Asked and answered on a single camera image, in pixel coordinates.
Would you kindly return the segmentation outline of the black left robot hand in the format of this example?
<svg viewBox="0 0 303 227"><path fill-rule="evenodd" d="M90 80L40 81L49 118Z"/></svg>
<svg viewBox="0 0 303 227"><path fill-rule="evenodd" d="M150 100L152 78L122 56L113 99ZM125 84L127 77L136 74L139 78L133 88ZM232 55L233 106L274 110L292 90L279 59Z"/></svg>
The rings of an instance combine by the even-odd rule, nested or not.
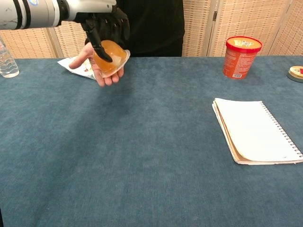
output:
<svg viewBox="0 0 303 227"><path fill-rule="evenodd" d="M60 21L72 21L81 25L95 53L106 62L112 58L101 42L110 40L122 45L130 37L127 15L115 0L60 0Z"/></svg>

